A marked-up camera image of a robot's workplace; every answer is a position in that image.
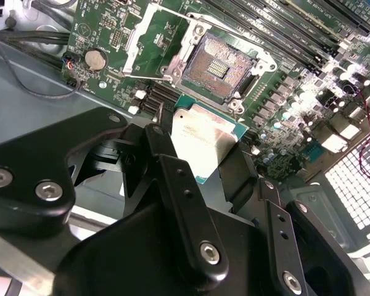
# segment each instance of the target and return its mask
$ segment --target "green circuit board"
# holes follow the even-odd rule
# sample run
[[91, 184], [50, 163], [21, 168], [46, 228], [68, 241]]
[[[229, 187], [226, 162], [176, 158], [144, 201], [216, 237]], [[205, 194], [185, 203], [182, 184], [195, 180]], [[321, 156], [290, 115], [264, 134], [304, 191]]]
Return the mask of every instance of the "green circuit board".
[[[256, 143], [260, 151], [255, 156], [255, 162], [263, 167], [264, 174], [284, 179], [298, 170], [294, 160], [299, 164], [314, 161], [318, 154], [316, 151], [324, 152], [320, 147], [315, 150], [318, 145], [314, 141], [306, 142], [299, 130], [299, 126], [304, 125], [305, 117], [312, 118], [312, 132], [335, 115], [329, 106], [331, 103], [320, 102], [318, 96], [329, 89], [346, 105], [356, 99], [345, 93], [340, 95], [334, 69], [342, 68], [340, 63], [347, 60], [358, 65], [357, 73], [370, 78], [370, 31], [367, 31], [370, 27], [370, 5], [357, 0], [341, 1], [364, 22], [356, 27], [341, 14], [332, 13], [329, 6], [321, 2], [79, 0], [68, 51], [70, 57], [76, 57], [73, 66], [84, 81], [84, 89], [124, 111], [136, 106], [139, 115], [153, 118], [155, 102], [139, 100], [137, 91], [145, 91], [148, 99], [148, 91], [158, 85], [171, 89], [178, 97], [187, 94], [232, 117], [249, 129], [248, 139]], [[124, 67], [130, 56], [128, 47], [152, 6], [158, 9], [148, 22], [145, 33], [137, 40], [138, 51], [132, 71], [126, 74]], [[182, 80], [174, 86], [172, 81], [163, 78], [173, 57], [181, 50], [181, 41], [187, 34], [192, 14], [209, 16], [208, 24], [213, 19], [215, 25], [200, 36], [189, 57], [187, 69], [182, 73]], [[221, 80], [214, 77], [212, 82], [192, 81], [193, 78], [189, 77], [196, 76], [193, 61], [203, 53], [202, 45], [214, 40], [221, 41], [220, 46], [227, 44], [224, 50], [238, 60], [243, 59], [244, 54], [249, 59], [250, 67], [259, 63], [260, 49], [268, 52], [275, 64], [261, 75], [248, 74], [238, 82], [231, 80], [230, 83], [237, 84], [229, 91], [225, 89], [227, 92], [223, 91], [223, 84], [215, 83], [221, 83], [223, 78], [219, 75], [228, 75], [233, 68], [228, 70], [219, 63], [211, 64], [213, 70], [208, 68], [209, 76], [203, 73], [200, 79], [210, 79], [213, 73]], [[93, 50], [101, 52], [106, 62], [104, 68], [98, 71], [91, 70], [85, 62], [87, 52]], [[236, 71], [240, 71], [238, 62], [234, 64], [238, 67]], [[63, 76], [71, 80], [67, 68], [63, 69]], [[354, 78], [349, 78], [349, 82], [357, 83]], [[300, 90], [316, 99], [299, 96]], [[235, 112], [229, 106], [230, 99], [237, 93], [241, 93], [237, 98], [241, 101], [243, 112]], [[288, 101], [291, 97], [298, 103], [296, 109]], [[284, 118], [283, 110], [288, 111], [290, 116]], [[280, 124], [279, 128], [274, 126], [276, 121]], [[266, 134], [263, 139], [260, 139], [261, 132]], [[266, 161], [266, 155], [271, 150], [274, 155]]]

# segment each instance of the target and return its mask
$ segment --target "capacitor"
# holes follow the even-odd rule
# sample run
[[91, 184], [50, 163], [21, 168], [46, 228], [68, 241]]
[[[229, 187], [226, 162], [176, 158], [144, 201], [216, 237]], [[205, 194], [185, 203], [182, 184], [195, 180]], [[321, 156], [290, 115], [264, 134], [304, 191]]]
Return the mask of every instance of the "capacitor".
[[333, 74], [337, 76], [341, 81], [348, 80], [351, 78], [351, 74], [340, 68], [333, 69]]
[[296, 95], [300, 98], [302, 101], [312, 101], [315, 100], [315, 95], [311, 91], [304, 91], [299, 90], [296, 92]]
[[281, 109], [279, 112], [282, 116], [282, 119], [288, 120], [291, 116], [290, 112], [287, 109]]
[[262, 140], [267, 139], [267, 133], [266, 133], [266, 131], [260, 131], [259, 132], [259, 138], [262, 139]]
[[337, 100], [335, 100], [335, 103], [336, 103], [336, 105], [337, 105], [337, 106], [339, 106], [340, 108], [345, 106], [345, 102], [344, 102], [343, 100], [341, 100], [341, 99], [337, 99]]
[[311, 142], [313, 140], [313, 137], [310, 135], [310, 133], [304, 129], [302, 130], [302, 135], [307, 142]]
[[355, 72], [356, 69], [358, 68], [356, 64], [353, 64], [349, 60], [342, 60], [339, 65], [340, 67], [346, 69], [346, 71], [348, 72]]
[[308, 126], [311, 126], [314, 124], [313, 120], [308, 115], [304, 115], [303, 120]]
[[278, 120], [278, 119], [273, 119], [273, 120], [271, 120], [271, 125], [273, 126], [273, 128], [275, 128], [275, 129], [279, 129], [279, 128], [281, 128], [281, 122]]
[[339, 111], [339, 106], [333, 103], [329, 106], [329, 109], [331, 109], [334, 113], [337, 113]]
[[296, 99], [294, 97], [290, 97], [288, 99], [288, 104], [293, 109], [299, 109], [300, 108], [300, 104], [296, 101]]
[[263, 156], [263, 163], [268, 163], [270, 161], [270, 158], [267, 155]]
[[85, 63], [90, 71], [100, 71], [107, 65], [107, 55], [100, 49], [91, 49], [85, 54]]
[[267, 150], [266, 153], [269, 159], [272, 159], [275, 156], [274, 151], [272, 149]]
[[363, 86], [369, 86], [370, 85], [370, 79], [363, 76], [362, 74], [359, 73], [354, 73], [353, 77], [358, 80]]

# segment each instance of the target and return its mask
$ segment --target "red wire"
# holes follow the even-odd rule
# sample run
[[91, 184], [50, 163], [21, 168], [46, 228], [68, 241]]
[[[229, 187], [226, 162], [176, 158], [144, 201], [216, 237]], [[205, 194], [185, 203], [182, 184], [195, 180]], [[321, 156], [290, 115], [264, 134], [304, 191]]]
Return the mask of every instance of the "red wire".
[[[358, 93], [358, 95], [363, 100], [364, 109], [366, 110], [367, 117], [368, 117], [368, 122], [369, 122], [369, 127], [370, 127], [370, 110], [369, 110], [368, 102], [364, 98], [364, 96], [362, 95], [362, 92], [361, 91]], [[361, 148], [361, 150], [359, 152], [359, 167], [360, 167], [360, 171], [362, 172], [362, 174], [364, 174], [368, 179], [370, 179], [370, 173], [363, 166], [364, 150], [367, 148], [368, 145], [370, 145], [370, 136], [367, 139], [367, 141], [363, 144], [363, 146], [362, 146], [362, 148]]]

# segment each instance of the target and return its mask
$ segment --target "ventilation grille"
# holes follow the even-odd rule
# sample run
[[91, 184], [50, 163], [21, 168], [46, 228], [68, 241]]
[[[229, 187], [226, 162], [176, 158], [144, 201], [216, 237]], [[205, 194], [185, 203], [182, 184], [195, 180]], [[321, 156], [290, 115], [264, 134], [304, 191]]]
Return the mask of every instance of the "ventilation grille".
[[[370, 180], [359, 169], [359, 152], [363, 144], [326, 173], [326, 178], [360, 230], [370, 225]], [[363, 166], [370, 174], [370, 145], [364, 151]]]

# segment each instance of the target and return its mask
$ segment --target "motherboard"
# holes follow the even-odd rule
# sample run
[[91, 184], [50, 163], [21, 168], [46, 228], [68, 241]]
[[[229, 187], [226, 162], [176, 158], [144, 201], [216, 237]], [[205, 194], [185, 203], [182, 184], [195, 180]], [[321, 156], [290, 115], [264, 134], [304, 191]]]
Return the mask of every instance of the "motherboard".
[[79, 0], [63, 59], [69, 83], [68, 62], [126, 112], [159, 121], [172, 108], [201, 183], [237, 141], [282, 180], [360, 132], [370, 0]]

